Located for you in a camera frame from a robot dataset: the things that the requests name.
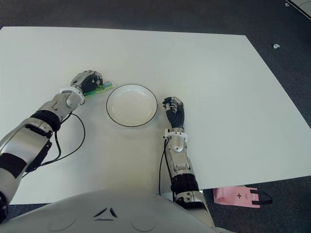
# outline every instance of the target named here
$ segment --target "pink bag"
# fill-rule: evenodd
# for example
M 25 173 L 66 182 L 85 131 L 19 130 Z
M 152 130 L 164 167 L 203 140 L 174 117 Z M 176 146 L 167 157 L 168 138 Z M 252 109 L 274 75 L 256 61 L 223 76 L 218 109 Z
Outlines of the pink bag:
M 258 194 L 267 195 L 270 200 L 259 201 Z M 271 204 L 272 198 L 256 188 L 231 186 L 213 189 L 214 202 L 220 205 L 236 205 L 260 208 L 260 205 Z

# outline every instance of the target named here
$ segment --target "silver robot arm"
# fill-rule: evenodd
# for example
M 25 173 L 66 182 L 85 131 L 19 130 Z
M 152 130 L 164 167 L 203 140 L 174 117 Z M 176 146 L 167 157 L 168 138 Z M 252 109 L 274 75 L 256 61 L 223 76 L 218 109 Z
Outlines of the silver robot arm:
M 38 167 L 52 146 L 50 138 L 60 129 L 61 121 L 78 105 L 84 104 L 84 93 L 103 84 L 100 73 L 79 73 L 60 93 L 43 104 L 0 141 L 0 222 L 7 216 L 22 175 Z
M 172 129 L 165 130 L 167 165 L 171 177 L 174 201 L 185 209 L 203 208 L 208 211 L 205 198 L 199 191 L 193 167 L 187 156 L 188 136 L 184 130 L 184 104 L 177 97 L 168 97 L 163 102 Z

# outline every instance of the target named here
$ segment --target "black bag handle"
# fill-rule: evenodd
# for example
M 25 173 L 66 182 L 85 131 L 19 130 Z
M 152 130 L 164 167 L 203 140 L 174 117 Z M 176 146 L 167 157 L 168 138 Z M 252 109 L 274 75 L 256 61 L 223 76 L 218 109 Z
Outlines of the black bag handle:
M 254 193 L 254 194 L 266 195 L 266 196 L 268 196 L 270 198 L 270 200 L 253 200 L 252 201 L 253 205 L 268 205 L 268 204 L 272 203 L 272 197 L 270 195 L 268 195 L 266 192 L 259 191 L 259 190 L 254 190 L 254 189 L 251 189 L 250 192 Z

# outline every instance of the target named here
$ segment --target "white tabletop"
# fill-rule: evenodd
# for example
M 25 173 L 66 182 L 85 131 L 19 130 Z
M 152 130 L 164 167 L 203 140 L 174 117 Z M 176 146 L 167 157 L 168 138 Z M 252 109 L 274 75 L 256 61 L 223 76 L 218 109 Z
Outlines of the white tabletop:
M 201 189 L 311 175 L 311 130 L 243 35 L 2 28 L 0 137 L 87 69 L 116 85 L 152 90 L 155 118 L 125 128 L 106 112 L 109 92 L 87 99 L 75 111 L 86 126 L 84 145 L 25 177 L 12 203 L 100 189 L 157 192 L 162 136 L 170 126 L 161 102 L 168 96 L 184 102 L 188 156 Z M 80 144 L 82 127 L 72 117 L 58 135 L 65 155 Z M 54 144 L 47 159 L 56 155 Z M 168 191 L 164 166 L 162 190 Z

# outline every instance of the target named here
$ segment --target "black logo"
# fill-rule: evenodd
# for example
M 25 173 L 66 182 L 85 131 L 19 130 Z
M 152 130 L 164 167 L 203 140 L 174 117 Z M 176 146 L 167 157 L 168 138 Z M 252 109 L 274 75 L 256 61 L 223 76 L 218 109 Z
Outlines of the black logo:
M 104 208 L 102 211 L 96 214 L 94 217 L 98 218 L 96 218 L 94 221 L 114 221 L 113 217 L 117 218 L 117 215 L 112 208 L 110 208 L 110 214 L 108 212 L 107 214 L 103 214 L 106 210 L 107 208 Z

